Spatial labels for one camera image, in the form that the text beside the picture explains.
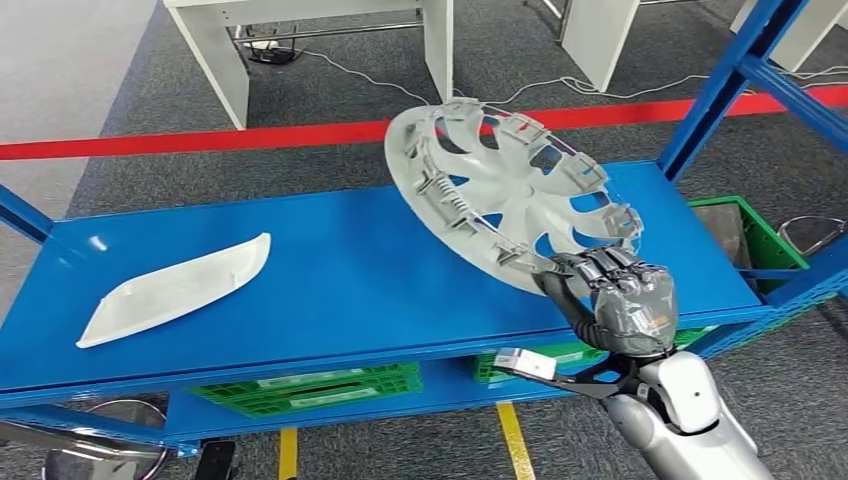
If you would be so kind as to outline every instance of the white cable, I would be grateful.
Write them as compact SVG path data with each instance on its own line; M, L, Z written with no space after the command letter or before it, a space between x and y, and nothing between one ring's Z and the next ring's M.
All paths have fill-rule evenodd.
M235 31L235 36L234 36L234 38L236 38L236 39L241 38L241 33L242 33L242 26L241 26L241 25L236 25L236 31ZM254 46L254 45L253 45L253 43L254 43L254 42L250 42L250 43L246 43L245 45L250 45L251 47L253 47L253 46ZM326 62L327 62L327 63L329 63L330 65L332 65L332 66L334 66L334 67L338 68L339 70L341 70L341 71L343 71L343 72L345 72L345 73L349 73L349 74L351 74L351 75L358 75L358 76L360 76L360 77L364 78L365 80L368 80L368 82L369 82L369 83L371 83L371 84L373 84L373 85L377 85L378 87L392 87L392 88L396 88L396 89L400 90L401 92L405 93L407 96L412 97L412 98L414 98L414 99L416 99L416 100L418 100L418 101L420 101L420 102L423 102L423 103L424 103L424 105L430 105L430 102L428 102L428 101L427 101L424 97L422 97L422 96L420 96L420 95L416 95L416 94L414 94L414 93L410 92L409 90L407 90L406 88L404 88L402 85L398 85L398 84L396 84L396 83L389 83L389 82L378 82L377 80L374 80L373 78L369 77L368 75L366 75L366 74L364 74L364 73L362 73L362 72L357 72L356 70L351 70L351 69L349 69L349 68L347 68L347 67L345 67L345 66L343 66L343 65L339 64L338 62L336 62L336 61L335 61L335 60L333 60L332 58L330 58L330 57L328 57L328 56L324 55L323 53L310 52L310 51L308 51L308 50L306 50L306 49L297 50L296 52L297 52L297 54L298 54L298 55L303 54L303 55L309 55L309 56L312 56L312 57L319 57L319 58L323 58L323 59L324 59L324 61L326 61Z
M304 55L310 55L310 56L313 56L313 57L320 57L320 58L323 58L323 59L324 59L327 63L329 63L330 65L332 65L332 66L334 66L334 67L336 67L336 68L338 68L339 70L341 70L341 71L343 71L343 72L346 72L346 73L350 73L350 74L352 74L352 75L359 75L360 77L364 78L365 80L368 80L370 83L372 83L372 84L374 84L374 85L377 85L377 86L380 86L380 87L393 87L393 88L397 88L398 90L400 90L401 92L403 92L403 93L407 94L408 96L410 96L410 97L412 97L412 98L415 98L415 99L417 99L417 100L420 100L421 102L424 102L424 105L430 105L430 102L428 102L428 101L427 101L424 97L422 97L422 96L420 96L420 95L416 95L416 94L414 94L414 93L410 92L409 90L407 90L406 88L402 87L401 85L398 85L398 84L396 84L396 83L389 83L389 82L378 82L378 81L374 80L373 78L369 77L368 75L366 75L366 74L364 74L364 73L362 73L362 72L357 72L356 70L350 70L349 68L345 68L345 67L343 67L342 65L340 65L340 64L338 64L338 63L336 63L334 60L332 60L330 57L328 57L328 56L324 55L323 53L310 52L310 51L308 51L308 50L301 50L300 52L301 52L302 54L304 54Z
M238 25L236 27L235 38L239 38L240 34L241 34L241 25ZM356 70L351 70L351 69L339 64L338 62L336 62L335 60L331 59L330 57L328 57L327 55L325 55L323 53L310 52L310 51L305 50L305 49L299 50L298 53L310 55L310 56L313 56L313 57L323 58L324 61L326 61L330 65L338 68L339 70L341 70L345 73L360 76L373 85L377 85L377 86L381 86L381 87L396 88L396 89L400 90L401 92L403 92L405 95L424 103L424 105L430 105L430 103L424 97L410 92L409 90L407 90L402 85L398 85L396 83L390 83L390 82L379 82L377 80L374 80L373 78L366 75L365 73L358 72ZM790 71L784 70L784 69L779 68L779 67L776 68L775 70L777 70L778 72L780 72L783 75L787 75L787 76L796 78L798 80L810 80L810 79L813 79L813 78L816 78L816 77L829 76L829 75L848 75L848 66L846 66L846 65L834 65L834 66L832 66L832 67L830 67L826 70L822 70L821 72L790 72ZM571 76L564 76L564 77L559 77L559 78L556 78L556 79L553 79L553 80L546 80L546 81L543 81L543 82L534 82L534 83L529 83L527 85L524 85L523 87L516 90L515 93L513 93L506 100L492 101L492 102L482 102L482 103L484 103L486 105L506 105L508 103L512 103L513 101L515 101L515 99L518 98L522 93L524 93L525 91L527 91L531 88L540 87L540 86L543 86L543 85L553 85L553 84L556 84L556 83L562 83L563 85L565 85L566 87L570 88L571 90L577 92L580 95L595 95L595 96L601 96L601 97L616 98L616 99L620 99L620 100L629 100L629 99L636 98L636 97L639 97L641 95L645 95L645 94L648 94L648 93L655 93L655 92L659 92L659 91L662 91L662 90L666 90L668 88L676 87L676 86L681 85L683 83L686 83L686 82L688 82L689 80L692 80L692 79L705 80L707 78L709 78L709 76L707 76L707 75L694 75L694 74L693 75L687 75L687 76L681 78L680 80L676 80L674 82L671 82L671 83L668 83L668 84L665 84L665 85L662 85L662 86L659 86L659 87L653 87L653 88L648 88L648 89L645 89L645 90L640 90L638 92L631 93L631 94L628 94L628 95L619 95L619 94L615 94L615 93L600 92L600 91L598 91L597 88L595 88L594 85L592 85L589 82L586 82L584 80L580 80L578 78L571 77ZM827 86L827 85L848 85L848 81L816 82L816 83L809 83L809 84L806 84L806 85L801 85L800 87L801 87L801 89L807 89L807 88L811 88L811 87L821 87L821 86ZM462 90L460 90L458 88L454 88L453 91L459 93L463 97L465 96L465 94L462 93ZM754 93L756 93L756 92L753 91L753 90L750 90L750 89L746 89L743 92L743 94L745 94L745 95L750 95L750 94L754 94Z

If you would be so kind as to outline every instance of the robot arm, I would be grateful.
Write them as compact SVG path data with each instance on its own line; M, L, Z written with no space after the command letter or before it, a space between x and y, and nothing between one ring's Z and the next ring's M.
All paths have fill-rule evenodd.
M616 247L558 256L562 272L539 274L578 338L610 352L574 376L556 361L502 349L495 368L600 400L627 442L661 479L771 479L757 447L727 409L709 367L673 345L678 313L671 276ZM591 309L578 294L588 295ZM596 380L613 372L614 381Z

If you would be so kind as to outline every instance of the blue metal shelf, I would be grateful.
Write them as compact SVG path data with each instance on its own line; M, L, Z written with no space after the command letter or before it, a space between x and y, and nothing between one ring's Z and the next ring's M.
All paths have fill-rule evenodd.
M844 237L811 259L812 268L757 296L674 188L750 80L848 149L845 120L766 63L805 3L757 2L659 159L605 165L644 221L641 256L674 276L681 327L724 325L694 346L705 356L848 287ZM478 385L452 358L574 335L547 299L453 254L391 187L52 222L0 186L0 219L42 244L0 329L0 418L85 427L194 454L197 440L209 436L561 394L523 382ZM272 235L271 256L244 288L144 333L92 349L74 346L114 285L261 232ZM423 362L423 393L273 419L246 419L181 391L401 361ZM162 390L172 393L165 431L43 405Z
M765 313L655 163L607 170L642 216L641 254L674 274L684 326ZM139 335L74 345L114 285L263 231L271 232L270 258L241 290ZM392 187L74 219L53 228L0 331L0 352L15 359L4 362L0 405L17 404L30 389L90 392L107 381L141 387L150 377L231 368L258 375L392 363L432 351L476 353L534 334L551 341L570 330L544 297L446 248ZM44 352L52 361L40 361ZM210 377L203 381L214 383Z

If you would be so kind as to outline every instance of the yellow line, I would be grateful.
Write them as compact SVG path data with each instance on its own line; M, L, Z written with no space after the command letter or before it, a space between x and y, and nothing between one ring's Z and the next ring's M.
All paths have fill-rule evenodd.
M521 425L515 415L512 402L500 402L497 405L498 417L501 419L501 427L504 431L504 439L509 447L509 456L512 457L512 466L515 468L515 477L518 480L536 480L533 465L530 463L530 455L524 444L524 436L521 434Z
M297 478L297 429L280 430L280 480Z

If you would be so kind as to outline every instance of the red floor tape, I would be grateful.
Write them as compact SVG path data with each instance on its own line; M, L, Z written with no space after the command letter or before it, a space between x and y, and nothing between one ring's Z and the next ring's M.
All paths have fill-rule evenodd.
M848 107L848 87L825 86L808 92L828 107ZM602 107L524 112L551 130L673 122L682 119L694 100L644 102ZM737 99L728 116L779 113L786 109L765 93ZM0 161L105 157L160 153L315 147L383 141L389 120L372 122L251 128L248 130L169 133L128 137L56 140L0 145Z

